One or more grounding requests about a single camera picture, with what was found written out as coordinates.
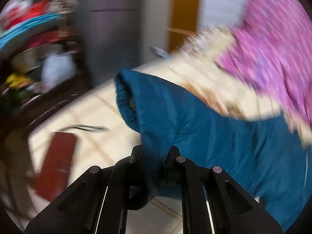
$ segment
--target black cable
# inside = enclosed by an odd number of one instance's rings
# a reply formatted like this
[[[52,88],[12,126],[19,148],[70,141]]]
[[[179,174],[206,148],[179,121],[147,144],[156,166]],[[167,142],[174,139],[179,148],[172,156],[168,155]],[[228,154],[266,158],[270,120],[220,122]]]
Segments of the black cable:
[[[65,127],[65,128],[58,130],[58,132],[64,132],[69,129],[79,129],[79,130],[93,132],[93,133],[105,132],[109,130],[107,127],[104,127],[104,126],[95,127],[95,126],[88,126],[88,125],[71,125],[69,127]]]

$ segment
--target brown book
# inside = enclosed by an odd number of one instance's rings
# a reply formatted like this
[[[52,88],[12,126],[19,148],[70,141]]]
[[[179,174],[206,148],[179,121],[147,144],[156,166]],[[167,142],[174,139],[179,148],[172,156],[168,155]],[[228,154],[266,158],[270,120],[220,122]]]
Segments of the brown book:
[[[73,133],[56,132],[51,141],[40,175],[33,188],[37,194],[53,201],[66,188],[77,137]]]

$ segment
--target white bag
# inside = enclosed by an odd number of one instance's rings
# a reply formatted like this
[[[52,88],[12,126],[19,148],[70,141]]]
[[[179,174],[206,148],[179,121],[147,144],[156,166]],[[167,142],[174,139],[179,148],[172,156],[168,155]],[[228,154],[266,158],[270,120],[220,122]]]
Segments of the white bag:
[[[50,53],[43,63],[41,82],[47,90],[72,78],[76,74],[76,65],[70,54]]]

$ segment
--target pink striped fabric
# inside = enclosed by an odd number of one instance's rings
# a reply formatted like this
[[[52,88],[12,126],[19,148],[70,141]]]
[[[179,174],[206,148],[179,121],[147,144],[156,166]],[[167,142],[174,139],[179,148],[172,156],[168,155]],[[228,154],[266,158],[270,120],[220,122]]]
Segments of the pink striped fabric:
[[[312,23],[297,0],[248,0],[237,39],[217,61],[312,127]]]

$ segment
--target metal screw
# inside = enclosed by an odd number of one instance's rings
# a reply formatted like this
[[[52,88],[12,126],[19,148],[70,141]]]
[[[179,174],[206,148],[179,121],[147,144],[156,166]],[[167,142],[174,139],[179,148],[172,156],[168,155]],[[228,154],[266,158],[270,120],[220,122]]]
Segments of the metal screw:
[[[97,173],[98,171],[99,171],[99,167],[98,166],[96,166],[96,165],[94,165],[94,166],[91,166],[90,168],[89,168],[89,172],[91,172],[91,173]]]
[[[185,157],[178,156],[178,157],[176,157],[176,160],[177,160],[177,162],[179,162],[179,163],[183,163],[183,162],[185,162]]]
[[[215,173],[221,173],[221,172],[222,172],[222,168],[221,168],[220,166],[214,166],[214,167],[213,167],[213,171],[214,171]]]
[[[127,161],[128,161],[129,163],[133,163],[133,162],[136,161],[136,157],[129,156],[129,157],[127,157]]]

